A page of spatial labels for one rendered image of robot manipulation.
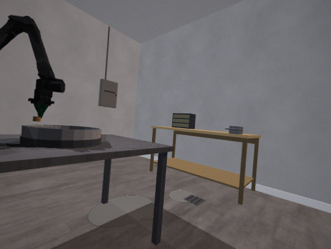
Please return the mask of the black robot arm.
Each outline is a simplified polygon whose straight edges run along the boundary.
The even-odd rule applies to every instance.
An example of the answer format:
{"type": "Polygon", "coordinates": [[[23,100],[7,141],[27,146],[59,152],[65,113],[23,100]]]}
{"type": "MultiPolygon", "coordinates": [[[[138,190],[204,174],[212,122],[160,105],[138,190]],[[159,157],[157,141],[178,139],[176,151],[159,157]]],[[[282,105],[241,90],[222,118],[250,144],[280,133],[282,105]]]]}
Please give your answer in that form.
{"type": "Polygon", "coordinates": [[[39,90],[34,90],[34,99],[51,101],[53,92],[63,93],[65,91],[65,83],[61,79],[55,79],[35,21],[29,16],[9,15],[8,18],[7,23],[0,28],[0,50],[18,34],[28,33],[40,77],[36,80],[36,88],[39,90]]]}

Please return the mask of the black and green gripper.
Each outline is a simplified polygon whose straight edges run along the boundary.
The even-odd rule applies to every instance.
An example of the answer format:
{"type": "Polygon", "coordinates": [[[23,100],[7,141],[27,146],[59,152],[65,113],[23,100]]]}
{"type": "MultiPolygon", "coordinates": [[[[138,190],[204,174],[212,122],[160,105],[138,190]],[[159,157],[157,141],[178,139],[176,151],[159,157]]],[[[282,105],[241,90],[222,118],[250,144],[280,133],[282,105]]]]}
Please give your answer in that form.
{"type": "Polygon", "coordinates": [[[42,101],[41,99],[33,99],[33,98],[29,98],[28,101],[31,101],[31,104],[34,104],[37,114],[39,113],[38,117],[41,117],[41,118],[42,118],[44,112],[46,111],[46,109],[48,108],[48,106],[51,106],[51,104],[55,103],[54,101],[46,102],[46,101],[42,101]],[[44,103],[44,102],[46,102],[46,103],[44,103]],[[49,103],[51,103],[51,104],[49,104],[49,103]],[[42,109],[41,109],[41,107],[42,107],[42,109]]]}

